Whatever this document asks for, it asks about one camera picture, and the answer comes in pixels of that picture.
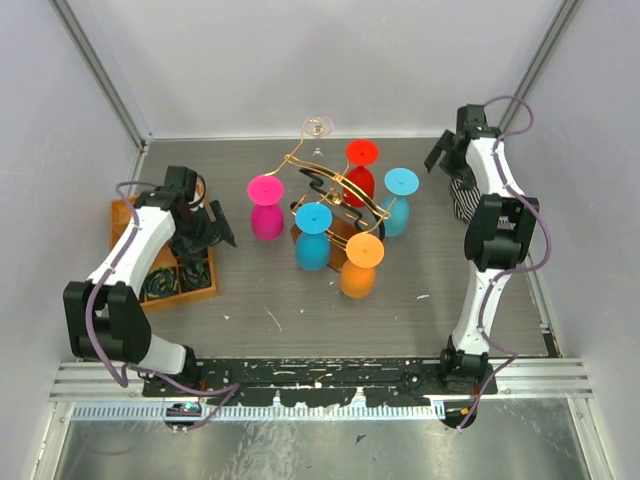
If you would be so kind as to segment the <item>blue wine glass front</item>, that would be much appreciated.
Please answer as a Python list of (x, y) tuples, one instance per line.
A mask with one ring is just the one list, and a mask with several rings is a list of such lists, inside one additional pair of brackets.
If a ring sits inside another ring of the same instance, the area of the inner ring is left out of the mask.
[(302, 269), (316, 272), (328, 265), (330, 242), (326, 231), (332, 219), (329, 208), (321, 203), (306, 203), (297, 210), (295, 224), (300, 233), (296, 240), (295, 258)]

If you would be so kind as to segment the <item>aluminium front rail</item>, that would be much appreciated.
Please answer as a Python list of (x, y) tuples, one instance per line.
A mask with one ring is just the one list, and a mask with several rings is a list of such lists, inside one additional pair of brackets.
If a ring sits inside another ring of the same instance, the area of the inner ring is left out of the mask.
[(253, 420), (470, 421), (478, 400), (589, 398), (581, 361), (524, 358), (490, 363), (489, 384), (443, 385), (433, 359), (206, 359), (199, 395), (133, 373), (122, 388), (98, 363), (63, 363), (50, 398), (75, 420), (161, 420), (186, 428), (212, 416)]

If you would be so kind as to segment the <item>red wine glass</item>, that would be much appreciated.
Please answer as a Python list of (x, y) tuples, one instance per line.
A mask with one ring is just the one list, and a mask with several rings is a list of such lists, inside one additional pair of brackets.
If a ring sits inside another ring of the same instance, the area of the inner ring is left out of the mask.
[(376, 144), (368, 139), (357, 139), (346, 147), (350, 168), (346, 178), (358, 186), (369, 198), (374, 197), (375, 178), (369, 167), (379, 156)]

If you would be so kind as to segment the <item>clear wine glass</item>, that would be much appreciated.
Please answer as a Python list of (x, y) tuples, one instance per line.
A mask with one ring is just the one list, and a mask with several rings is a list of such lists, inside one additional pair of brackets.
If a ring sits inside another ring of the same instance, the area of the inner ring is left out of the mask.
[(326, 116), (312, 116), (307, 118), (303, 123), (304, 132), (315, 140), (313, 159), (321, 159), (323, 152), (321, 149), (321, 140), (328, 136), (333, 130), (333, 122)]

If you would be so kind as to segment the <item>wooden compartment tray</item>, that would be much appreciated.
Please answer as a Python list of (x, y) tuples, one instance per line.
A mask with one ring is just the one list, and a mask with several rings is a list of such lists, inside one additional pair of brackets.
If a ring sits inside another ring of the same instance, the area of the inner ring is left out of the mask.
[(90, 275), (106, 288), (123, 285), (150, 313), (219, 293), (213, 246), (235, 244), (219, 201), (210, 201), (203, 179), (193, 188), (149, 184), (138, 195), (111, 203), (111, 252)]

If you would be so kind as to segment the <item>orange wine glass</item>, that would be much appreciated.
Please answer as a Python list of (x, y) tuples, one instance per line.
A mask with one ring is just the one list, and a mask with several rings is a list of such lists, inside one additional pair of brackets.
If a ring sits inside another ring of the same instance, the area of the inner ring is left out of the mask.
[(340, 272), (340, 289), (350, 298), (364, 298), (374, 288), (376, 267), (385, 255), (384, 245), (373, 234), (358, 233), (348, 240), (345, 252), (347, 260)]

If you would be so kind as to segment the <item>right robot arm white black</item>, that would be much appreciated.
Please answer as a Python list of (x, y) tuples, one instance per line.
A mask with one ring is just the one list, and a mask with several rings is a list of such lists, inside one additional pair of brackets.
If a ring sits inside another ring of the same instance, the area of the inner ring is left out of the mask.
[(444, 131), (425, 160), (428, 171), (435, 166), (479, 191), (464, 238), (470, 268), (465, 301), (438, 367), (442, 388), (459, 394), (490, 376), (494, 317), (506, 283), (528, 255), (539, 202), (516, 182), (495, 134)]

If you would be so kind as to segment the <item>rolled dark floral tie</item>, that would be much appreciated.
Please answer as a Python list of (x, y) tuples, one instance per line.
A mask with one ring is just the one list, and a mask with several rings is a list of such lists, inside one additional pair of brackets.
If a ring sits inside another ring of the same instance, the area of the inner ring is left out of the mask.
[(207, 263), (183, 265), (179, 269), (179, 282), (183, 292), (202, 290), (211, 286), (210, 270)]

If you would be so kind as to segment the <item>pink wine glass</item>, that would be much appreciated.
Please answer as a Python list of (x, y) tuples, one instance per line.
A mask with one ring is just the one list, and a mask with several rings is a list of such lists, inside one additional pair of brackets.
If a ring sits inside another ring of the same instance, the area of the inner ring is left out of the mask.
[(254, 203), (250, 215), (253, 234), (263, 241), (277, 239), (284, 230), (284, 213), (279, 204), (284, 194), (282, 182), (270, 175), (256, 176), (249, 182), (247, 194)]

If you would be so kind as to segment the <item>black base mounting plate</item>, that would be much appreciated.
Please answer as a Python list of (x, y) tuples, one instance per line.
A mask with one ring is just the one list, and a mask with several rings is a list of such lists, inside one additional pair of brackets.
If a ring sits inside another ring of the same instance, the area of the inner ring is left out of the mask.
[(497, 392), (490, 365), (471, 375), (420, 357), (210, 358), (198, 360), (195, 372), (190, 387), (204, 393), (237, 384), (229, 406), (344, 407), (358, 395), (369, 408), (428, 406), (433, 396), (477, 395), (483, 383)]

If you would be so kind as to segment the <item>rolled green patterned tie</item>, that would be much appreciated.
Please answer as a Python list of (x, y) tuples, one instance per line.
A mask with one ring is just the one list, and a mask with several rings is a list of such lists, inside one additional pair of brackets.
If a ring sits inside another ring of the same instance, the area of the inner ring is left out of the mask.
[(143, 281), (145, 301), (165, 299), (179, 294), (178, 271), (173, 267), (160, 267), (148, 273)]

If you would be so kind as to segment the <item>light blue wine glass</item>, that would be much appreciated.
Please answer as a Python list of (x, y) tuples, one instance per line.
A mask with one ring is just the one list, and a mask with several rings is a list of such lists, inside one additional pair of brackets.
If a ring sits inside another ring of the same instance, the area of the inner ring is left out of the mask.
[(381, 206), (389, 212), (384, 221), (385, 233), (388, 237), (397, 237), (404, 233), (410, 219), (408, 197), (420, 186), (418, 176), (404, 167), (389, 170), (384, 177), (384, 185), (389, 195)]

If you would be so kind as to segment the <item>striped black white cloth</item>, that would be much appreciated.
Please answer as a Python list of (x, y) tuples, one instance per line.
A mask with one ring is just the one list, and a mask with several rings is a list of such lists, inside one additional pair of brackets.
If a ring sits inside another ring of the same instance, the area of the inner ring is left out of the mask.
[(453, 200), (454, 216), (469, 223), (480, 203), (481, 193), (477, 187), (466, 188), (462, 181), (452, 179), (449, 192)]

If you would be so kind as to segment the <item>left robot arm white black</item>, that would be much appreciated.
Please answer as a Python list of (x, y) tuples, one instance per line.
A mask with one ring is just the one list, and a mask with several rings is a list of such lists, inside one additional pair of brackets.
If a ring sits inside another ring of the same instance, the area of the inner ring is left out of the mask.
[(71, 352), (102, 363), (121, 387), (134, 370), (160, 378), (178, 396), (197, 393), (202, 373), (194, 350), (153, 333), (140, 295), (164, 247), (193, 268), (208, 248), (234, 244), (233, 232), (221, 203), (192, 187), (157, 187), (123, 202), (130, 220), (107, 258), (63, 291)]

